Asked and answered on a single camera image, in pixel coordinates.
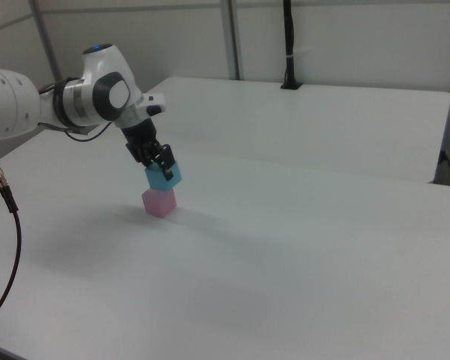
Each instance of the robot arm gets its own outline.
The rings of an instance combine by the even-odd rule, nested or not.
[[[142,94],[128,63],[116,46],[93,46],[82,54],[80,79],[66,79],[37,92],[26,76],[0,70],[0,139],[15,137],[38,125],[55,131],[87,134],[114,122],[137,162],[158,164],[166,180],[175,163],[169,145],[156,139],[151,116],[164,111],[162,94]]]

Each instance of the stacked cubes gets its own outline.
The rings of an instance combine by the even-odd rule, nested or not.
[[[145,169],[150,188],[142,194],[143,205],[149,214],[159,218],[165,218],[177,206],[173,187],[182,180],[182,175],[176,162],[171,170],[173,178],[167,181],[156,163]]]

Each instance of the blue cube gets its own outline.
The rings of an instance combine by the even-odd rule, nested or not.
[[[145,174],[147,175],[148,183],[150,188],[160,191],[170,191],[175,185],[177,185],[182,180],[182,174],[180,174],[179,164],[175,162],[171,168],[173,177],[170,180],[166,180],[162,169],[153,163],[145,169]]]

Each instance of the table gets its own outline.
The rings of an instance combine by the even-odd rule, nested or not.
[[[114,127],[84,144],[43,132],[1,159],[24,240],[0,347],[450,359],[450,187],[174,149],[184,180],[164,220],[144,213],[143,169]],[[0,197],[0,295],[14,251]]]
[[[450,94],[171,77],[159,131],[184,149],[432,182]]]

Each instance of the white wall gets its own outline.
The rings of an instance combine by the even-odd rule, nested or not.
[[[167,77],[229,79],[219,0],[39,1],[63,77],[81,77],[81,54],[115,44],[145,92]]]
[[[52,72],[27,1],[0,0],[0,68],[25,74],[38,88],[53,82]],[[37,131],[0,141],[0,157]]]
[[[237,1],[245,80],[283,82],[280,3]],[[295,52],[307,50],[295,59],[298,80],[450,92],[450,4],[294,6],[292,14]],[[450,116],[445,144],[450,156]],[[449,182],[445,166],[439,181]]]

